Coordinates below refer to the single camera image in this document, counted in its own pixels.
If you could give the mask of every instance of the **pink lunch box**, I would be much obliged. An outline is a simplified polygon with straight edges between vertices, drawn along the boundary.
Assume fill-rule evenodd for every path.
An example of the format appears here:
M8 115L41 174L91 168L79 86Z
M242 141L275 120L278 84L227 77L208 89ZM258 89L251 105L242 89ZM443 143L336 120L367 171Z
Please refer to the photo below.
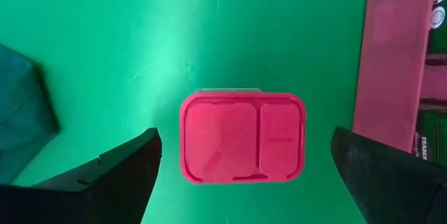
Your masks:
M198 92L180 112L180 165L195 184L284 182L305 164L303 102L293 94Z

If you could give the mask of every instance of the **dark green object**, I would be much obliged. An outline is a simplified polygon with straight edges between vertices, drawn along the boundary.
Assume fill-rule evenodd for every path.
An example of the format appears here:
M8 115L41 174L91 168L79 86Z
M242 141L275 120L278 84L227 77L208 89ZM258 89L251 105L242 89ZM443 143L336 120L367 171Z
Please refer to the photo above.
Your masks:
M413 152L417 157L439 162L439 122L442 114L421 110L418 114Z
M10 183L56 132L38 69L0 45L0 183Z
M427 52L447 53L447 0L433 0Z
M447 111L444 107L420 110L415 153L428 161L447 165Z

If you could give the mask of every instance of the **pink container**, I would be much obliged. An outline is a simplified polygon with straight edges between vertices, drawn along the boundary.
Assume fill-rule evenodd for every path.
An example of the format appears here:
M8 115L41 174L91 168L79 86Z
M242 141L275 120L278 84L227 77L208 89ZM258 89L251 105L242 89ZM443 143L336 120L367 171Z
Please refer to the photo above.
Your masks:
M305 107L292 94L200 92L180 112L180 165L196 184L284 182L305 164Z

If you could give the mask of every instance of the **pink board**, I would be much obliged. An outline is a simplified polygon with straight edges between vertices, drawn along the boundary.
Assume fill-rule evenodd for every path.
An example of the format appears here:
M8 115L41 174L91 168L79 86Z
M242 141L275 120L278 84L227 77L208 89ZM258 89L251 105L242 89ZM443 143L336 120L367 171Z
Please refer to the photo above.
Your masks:
M353 131L411 151L432 0L368 0Z
M193 94L180 112L182 173L196 184L291 181L305 164L305 117L292 94Z

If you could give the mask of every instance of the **green backdrop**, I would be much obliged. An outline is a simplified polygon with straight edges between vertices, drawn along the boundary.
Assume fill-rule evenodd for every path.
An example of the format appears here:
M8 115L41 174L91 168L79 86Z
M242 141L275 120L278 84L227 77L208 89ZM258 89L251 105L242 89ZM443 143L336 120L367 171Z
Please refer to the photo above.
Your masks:
M47 179L156 126L163 158L143 223L364 223L329 143L336 125L352 124L365 3L0 0L0 43L41 64L63 128L15 183ZM197 186L182 177L179 106L215 87L303 99L298 179Z

